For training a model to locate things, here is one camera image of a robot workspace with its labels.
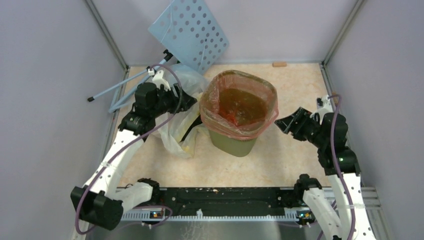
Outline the large translucent white plastic bag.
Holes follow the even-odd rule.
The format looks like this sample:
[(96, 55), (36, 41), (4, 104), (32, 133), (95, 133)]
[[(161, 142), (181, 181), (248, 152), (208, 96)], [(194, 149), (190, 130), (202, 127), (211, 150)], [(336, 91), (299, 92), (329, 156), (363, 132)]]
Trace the large translucent white plastic bag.
[[(197, 71), (181, 63), (170, 66), (182, 84), (182, 89), (190, 96), (201, 99), (209, 82)], [(152, 135), (161, 139), (165, 149), (180, 158), (192, 158), (195, 154), (195, 142), (198, 132), (205, 133), (203, 125), (194, 127), (184, 141), (181, 141), (189, 126), (200, 116), (199, 103), (195, 103), (188, 111), (177, 113), (169, 122)]]

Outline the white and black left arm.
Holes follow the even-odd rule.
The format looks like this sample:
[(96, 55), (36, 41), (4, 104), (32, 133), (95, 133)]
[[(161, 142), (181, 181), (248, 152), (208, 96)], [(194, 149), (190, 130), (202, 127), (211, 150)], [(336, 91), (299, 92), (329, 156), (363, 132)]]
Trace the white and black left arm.
[(118, 184), (136, 151), (147, 137), (167, 122), (156, 123), (164, 114), (174, 117), (188, 111), (197, 103), (175, 83), (145, 82), (138, 85), (131, 111), (122, 119), (111, 148), (98, 169), (83, 187), (74, 187), (70, 193), (76, 220), (95, 227), (114, 230), (124, 213), (145, 203), (154, 207), (160, 202), (159, 184), (143, 178), (132, 186), (117, 191)]

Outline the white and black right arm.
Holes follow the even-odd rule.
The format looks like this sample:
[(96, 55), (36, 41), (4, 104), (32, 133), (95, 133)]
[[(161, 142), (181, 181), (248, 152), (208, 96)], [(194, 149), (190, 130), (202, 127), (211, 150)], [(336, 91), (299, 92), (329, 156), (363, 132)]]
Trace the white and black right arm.
[(318, 180), (300, 175), (293, 200), (307, 206), (328, 240), (374, 240), (361, 189), (361, 170), (356, 154), (347, 145), (348, 125), (338, 112), (309, 112), (300, 107), (274, 122), (295, 140), (317, 148), (317, 157), (330, 182), (335, 207), (324, 196)]

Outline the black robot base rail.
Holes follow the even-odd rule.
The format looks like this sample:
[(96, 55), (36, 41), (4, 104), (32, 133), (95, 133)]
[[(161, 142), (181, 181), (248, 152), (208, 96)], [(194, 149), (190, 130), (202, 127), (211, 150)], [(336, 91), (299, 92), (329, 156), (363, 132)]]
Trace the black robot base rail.
[(306, 204), (292, 187), (159, 187), (139, 207), (166, 206), (174, 217), (284, 216)]

